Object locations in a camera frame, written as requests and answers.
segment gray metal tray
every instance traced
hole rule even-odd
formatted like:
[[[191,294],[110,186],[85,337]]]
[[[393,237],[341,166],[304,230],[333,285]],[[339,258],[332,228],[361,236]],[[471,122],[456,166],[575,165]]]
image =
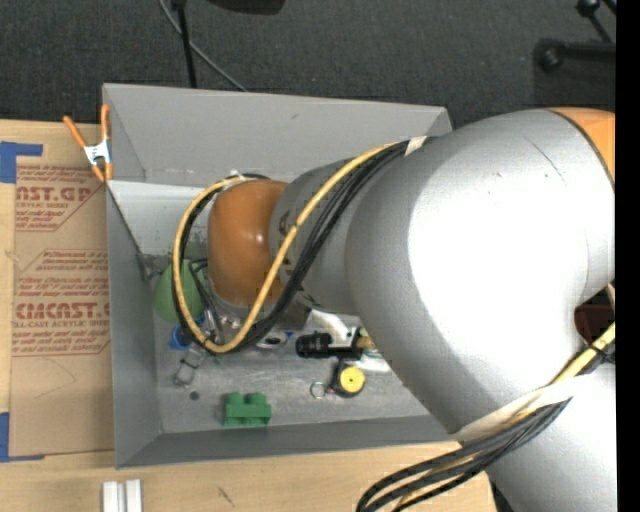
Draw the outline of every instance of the gray metal tray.
[[[314,399],[335,360],[296,356],[293,343],[207,358],[188,385],[184,353],[152,308],[155,279],[139,254],[164,257],[198,191],[230,171],[292,181],[384,142],[451,131],[442,108],[266,94],[104,86],[114,180],[107,222],[118,467],[286,455],[448,439],[393,372],[367,375],[358,396]],[[194,237],[203,239],[201,219]],[[223,427],[224,396],[262,392],[267,427]]]

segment small black part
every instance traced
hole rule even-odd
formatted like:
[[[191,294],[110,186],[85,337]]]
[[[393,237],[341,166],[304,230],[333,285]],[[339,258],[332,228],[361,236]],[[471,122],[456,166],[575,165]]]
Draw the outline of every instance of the small black part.
[[[591,18],[600,9],[600,0],[578,0],[576,10],[583,18]]]
[[[353,345],[349,347],[334,347],[331,335],[314,332],[300,336],[296,340],[296,353],[300,357],[310,359],[327,359],[335,356],[338,359],[359,359],[362,349]]]
[[[209,0],[210,3],[243,14],[274,15],[284,7],[286,0]]]
[[[562,65],[562,55],[558,48],[550,47],[544,50],[538,59],[538,64],[545,73],[550,73]]]

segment black cable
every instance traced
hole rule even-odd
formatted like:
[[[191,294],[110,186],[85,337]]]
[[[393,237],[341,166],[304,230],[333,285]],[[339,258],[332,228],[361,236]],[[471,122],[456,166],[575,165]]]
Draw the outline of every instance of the black cable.
[[[180,26],[178,25],[178,23],[176,23],[176,20],[173,19],[173,16],[171,16],[171,11],[169,11],[169,8],[165,4],[165,0],[158,0],[158,3],[160,4],[160,8],[162,9],[162,12],[166,16],[167,20],[169,20],[169,23],[171,23],[171,26],[173,26],[173,28],[176,30],[176,32],[178,32],[178,34],[182,35]],[[209,57],[207,57],[207,55],[198,46],[196,46],[193,43],[193,41],[189,43],[189,46],[193,49],[194,52],[196,52],[196,55],[200,57],[207,66],[209,66],[211,69],[213,69],[218,74],[220,74],[230,84],[233,84],[233,86],[236,87],[236,89],[242,92],[249,92],[241,83],[239,83],[237,80],[231,77],[224,69],[222,69],[215,62],[213,62]]]
[[[618,2],[616,0],[603,0],[614,16],[618,15]]]
[[[605,352],[598,351],[596,357],[585,368],[583,368],[578,373],[578,375],[586,375],[593,372],[603,361],[606,361],[606,356],[607,354]],[[426,501],[447,490],[454,488],[455,486],[465,482],[466,480],[481,473],[482,471],[485,471],[491,464],[493,464],[493,462],[497,461],[507,453],[515,451],[524,444],[533,440],[549,425],[551,425],[553,421],[555,421],[555,419],[562,413],[562,411],[570,402],[571,399],[568,399],[564,402],[540,408],[538,411],[536,411],[535,414],[524,418],[520,422],[507,427],[503,431],[498,432],[497,434],[494,434],[489,438],[483,439],[479,442],[469,443],[462,449],[455,450],[454,452],[450,452],[449,454],[444,454],[435,459],[431,459],[430,461],[416,464],[414,466],[411,466],[410,468],[397,471],[392,475],[381,479],[362,495],[356,508],[357,512],[375,512],[391,501],[398,499],[410,492],[416,491],[428,485],[433,485],[438,481],[446,480],[452,477],[456,477],[452,482],[443,484],[442,486],[439,486],[429,493],[421,495],[405,504],[402,504],[399,508],[395,509],[394,512],[399,512],[400,510],[404,510],[411,505]],[[471,461],[463,465],[459,465],[455,468],[451,468],[451,470],[443,471],[437,474],[428,474],[422,478],[413,480],[409,484],[397,487],[393,491],[390,491],[387,494],[379,497],[375,501],[367,504],[375,495],[379,494],[383,489],[390,487],[391,485],[401,480],[415,476],[418,473],[428,471],[429,469],[433,469],[438,465],[452,462],[450,460],[447,460],[448,458],[451,458],[452,460],[462,460],[464,457],[479,452],[486,453],[480,459]]]
[[[598,20],[595,15],[589,16],[589,21],[591,22],[591,25],[593,25],[593,28],[596,30],[603,42],[613,43],[613,39],[611,39],[611,36],[607,33],[607,31],[602,26],[602,23],[600,23],[600,20]]]
[[[196,266],[198,260],[193,260],[189,262],[189,270],[191,271],[191,275],[196,283],[196,289],[198,291],[198,295],[200,295],[200,299],[204,302],[204,305],[208,311],[211,312],[211,316],[213,317],[213,337],[209,337],[209,339],[216,344],[222,344],[222,321],[220,320],[220,315],[218,315],[218,310],[216,309],[215,302],[209,291],[206,287],[200,282],[198,272],[201,272],[203,269],[207,268],[209,263],[206,259],[204,261],[199,262]]]
[[[363,165],[346,177],[345,181],[337,187],[336,192],[327,200],[327,205],[320,212],[318,219],[315,221],[309,236],[305,242],[305,246],[300,253],[296,266],[294,267],[285,288],[269,315],[260,320],[249,331],[243,343],[254,343],[264,337],[269,330],[273,328],[278,319],[289,306],[296,293],[300,290],[302,281],[304,280],[311,264],[320,252],[324,242],[337,224],[342,213],[352,202],[353,198],[358,194],[362,187],[390,161],[397,158],[406,150],[408,142],[401,142],[390,146],[374,158],[363,163]],[[318,235],[320,229],[324,226],[322,233]]]
[[[184,56],[187,60],[187,71],[189,73],[189,85],[192,89],[197,89],[198,81],[196,79],[196,68],[193,65],[193,54],[191,53],[187,16],[184,12],[186,0],[172,0],[171,4],[173,9],[178,13],[178,23],[180,24],[180,32],[182,33],[182,46],[184,48]]]
[[[182,238],[180,239],[180,244],[179,244],[179,247],[178,247],[178,261],[180,262],[180,265],[182,265],[182,261],[184,259],[184,250],[185,250],[185,248],[187,246],[187,242],[189,241],[189,235],[191,234],[191,228],[193,227],[193,223],[195,222],[195,220],[198,217],[198,215],[200,215],[202,210],[204,210],[204,208],[207,205],[207,203],[209,201],[211,201],[211,199],[217,193],[218,193],[218,190],[214,190],[213,192],[211,192],[211,193],[207,194],[206,196],[204,196],[200,200],[200,202],[193,208],[193,211],[191,212],[189,217],[187,217],[187,220],[185,222],[184,231],[182,232]],[[177,293],[176,293],[175,282],[174,282],[173,279],[171,279],[171,295],[173,297],[173,303],[174,303],[174,306],[175,306],[176,316],[178,317],[178,321],[180,322],[180,326],[182,327],[182,330],[191,339],[197,340],[198,338],[197,338],[196,334],[191,330],[191,327],[187,323],[187,319],[185,318],[184,314],[182,313],[182,310],[177,306],[178,297],[177,297]]]

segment cardboard box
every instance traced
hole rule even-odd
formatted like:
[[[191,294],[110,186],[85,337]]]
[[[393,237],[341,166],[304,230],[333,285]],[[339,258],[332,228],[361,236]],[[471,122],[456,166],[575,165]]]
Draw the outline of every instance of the cardboard box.
[[[17,158],[9,455],[111,448],[105,187],[62,123],[3,121],[0,141],[42,145]]]

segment yellow button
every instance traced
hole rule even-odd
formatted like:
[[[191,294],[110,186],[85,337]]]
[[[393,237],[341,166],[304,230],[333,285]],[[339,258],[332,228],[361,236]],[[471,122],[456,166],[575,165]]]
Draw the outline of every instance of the yellow button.
[[[347,393],[358,393],[364,387],[365,376],[360,368],[349,366],[340,374],[340,386]]]

